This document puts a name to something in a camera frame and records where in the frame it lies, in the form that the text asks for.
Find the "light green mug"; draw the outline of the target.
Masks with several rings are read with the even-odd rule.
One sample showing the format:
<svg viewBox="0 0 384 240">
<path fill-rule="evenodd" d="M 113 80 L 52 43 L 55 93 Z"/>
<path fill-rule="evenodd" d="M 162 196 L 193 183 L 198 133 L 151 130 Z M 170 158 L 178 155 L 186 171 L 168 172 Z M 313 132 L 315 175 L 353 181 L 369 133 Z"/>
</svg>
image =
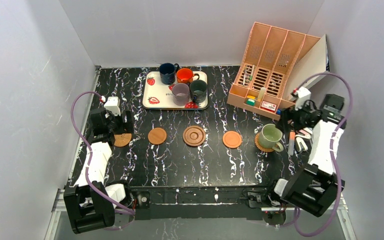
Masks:
<svg viewBox="0 0 384 240">
<path fill-rule="evenodd" d="M 284 150 L 284 146 L 281 144 L 282 137 L 282 131 L 276 128 L 275 124 L 271 123 L 262 127 L 257 142 L 263 152 L 282 152 Z"/>
</svg>

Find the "dark ringed wooden coaster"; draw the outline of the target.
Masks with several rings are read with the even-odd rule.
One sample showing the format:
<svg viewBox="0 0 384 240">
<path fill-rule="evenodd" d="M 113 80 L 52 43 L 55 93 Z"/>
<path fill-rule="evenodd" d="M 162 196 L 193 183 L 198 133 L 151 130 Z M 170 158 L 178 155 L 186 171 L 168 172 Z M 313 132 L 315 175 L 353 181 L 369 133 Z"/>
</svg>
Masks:
<svg viewBox="0 0 384 240">
<path fill-rule="evenodd" d="M 204 129 L 197 125 L 187 127 L 182 134 L 184 142 L 191 146 L 200 146 L 206 139 L 206 132 Z"/>
</svg>

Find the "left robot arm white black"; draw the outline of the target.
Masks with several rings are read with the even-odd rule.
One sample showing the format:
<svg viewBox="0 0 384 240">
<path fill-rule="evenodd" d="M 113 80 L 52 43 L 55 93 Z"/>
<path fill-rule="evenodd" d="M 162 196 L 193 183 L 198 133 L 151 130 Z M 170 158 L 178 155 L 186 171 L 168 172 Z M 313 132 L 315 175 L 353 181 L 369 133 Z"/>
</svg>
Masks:
<svg viewBox="0 0 384 240">
<path fill-rule="evenodd" d="M 132 113 L 125 115 L 104 107 L 90 112 L 90 130 L 83 137 L 86 160 L 80 176 L 63 194 L 71 229 L 75 234 L 111 227 L 116 208 L 125 199 L 126 185 L 121 181 L 105 185 L 104 178 L 116 136 L 133 132 Z"/>
</svg>

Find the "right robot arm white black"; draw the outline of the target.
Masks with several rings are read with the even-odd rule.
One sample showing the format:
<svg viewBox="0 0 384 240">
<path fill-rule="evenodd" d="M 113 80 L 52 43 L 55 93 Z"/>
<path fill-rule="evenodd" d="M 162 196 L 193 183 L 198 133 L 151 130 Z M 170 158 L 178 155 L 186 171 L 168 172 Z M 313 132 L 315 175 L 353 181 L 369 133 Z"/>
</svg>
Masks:
<svg viewBox="0 0 384 240">
<path fill-rule="evenodd" d="M 338 180 L 332 162 L 336 155 L 339 138 L 345 124 L 341 112 L 344 98 L 336 94 L 326 94 L 318 109 L 311 109 L 313 102 L 306 100 L 301 109 L 291 106 L 280 111 L 276 127 L 284 134 L 304 128 L 312 129 L 312 147 L 308 162 L 289 180 L 280 178 L 273 185 L 273 194 L 281 202 L 293 204 L 308 213 L 320 217 L 336 200 L 337 192 L 343 191 L 344 180 Z"/>
</svg>

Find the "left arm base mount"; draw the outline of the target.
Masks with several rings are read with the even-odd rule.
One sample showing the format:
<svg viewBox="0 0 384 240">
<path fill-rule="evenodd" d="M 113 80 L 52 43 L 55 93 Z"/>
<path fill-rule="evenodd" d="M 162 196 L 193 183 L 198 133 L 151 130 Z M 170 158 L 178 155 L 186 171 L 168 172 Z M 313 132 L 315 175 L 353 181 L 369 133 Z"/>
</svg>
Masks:
<svg viewBox="0 0 384 240">
<path fill-rule="evenodd" d="M 149 191 L 131 191 L 120 203 L 137 213 L 138 210 L 148 209 L 150 207 L 150 200 L 151 193 Z M 121 213 L 117 213 L 115 216 L 114 227 L 116 230 L 122 230 L 129 226 L 138 214 L 122 216 Z"/>
</svg>

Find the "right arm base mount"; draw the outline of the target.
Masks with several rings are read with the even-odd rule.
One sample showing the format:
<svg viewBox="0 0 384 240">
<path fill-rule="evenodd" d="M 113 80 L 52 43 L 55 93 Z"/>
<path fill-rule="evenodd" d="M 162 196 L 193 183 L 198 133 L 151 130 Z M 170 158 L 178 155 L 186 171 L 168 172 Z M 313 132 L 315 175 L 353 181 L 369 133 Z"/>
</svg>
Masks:
<svg viewBox="0 0 384 240">
<path fill-rule="evenodd" d="M 280 228 L 286 223 L 287 203 L 277 195 L 272 195 L 265 189 L 243 188 L 241 199 L 251 209 L 260 209 L 262 220 L 267 226 Z"/>
</svg>

